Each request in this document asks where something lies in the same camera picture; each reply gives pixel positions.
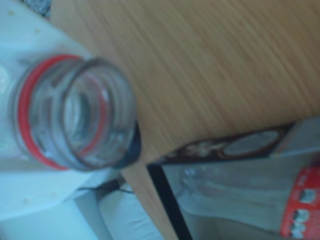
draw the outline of table surface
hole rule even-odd
[[[145,164],[320,113],[318,0],[54,0],[51,20],[132,83],[143,153],[123,174],[165,239]]]

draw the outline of wooden table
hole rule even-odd
[[[320,113],[319,0],[54,0],[52,10],[133,84],[143,153],[123,174],[167,240],[177,237],[145,164]]]

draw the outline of white surface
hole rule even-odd
[[[78,197],[74,201],[81,210],[82,215],[85,217],[88,225],[95,232],[96,236],[100,240],[112,240],[113,238],[111,237],[111,234],[101,216],[95,192],[89,191],[88,193],[81,197]]]
[[[0,0],[0,33],[0,68],[1,63],[2,66],[8,65],[9,60],[6,61],[7,59],[30,57],[36,53],[44,54],[54,51],[78,54],[84,58],[91,56],[77,42],[52,27],[36,13],[14,1]],[[10,80],[15,79],[14,74],[17,73],[9,71],[10,64],[3,69],[7,74],[12,75]],[[9,78],[5,79],[4,74],[0,74],[1,76],[3,81],[8,81]],[[0,132],[1,139],[4,139],[4,133],[8,129],[8,126],[4,124],[8,120],[5,118],[7,111],[3,108],[0,108],[0,111],[0,126],[5,126],[5,128],[0,127]],[[22,159],[20,156],[10,159],[1,158],[0,220],[52,207],[66,199],[93,175],[93,173],[73,170],[55,171],[40,163]]]
[[[1,240],[112,240],[98,238],[74,201],[0,222]]]
[[[128,185],[122,188],[131,190]],[[115,191],[105,196],[99,206],[114,240],[163,240],[134,194]]]

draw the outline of cardboard box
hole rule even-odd
[[[181,240],[320,239],[320,117],[184,145],[148,165]]]

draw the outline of white cloth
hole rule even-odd
[[[127,184],[122,188],[131,191]],[[101,199],[99,207],[114,240],[163,240],[134,194],[115,191]]]

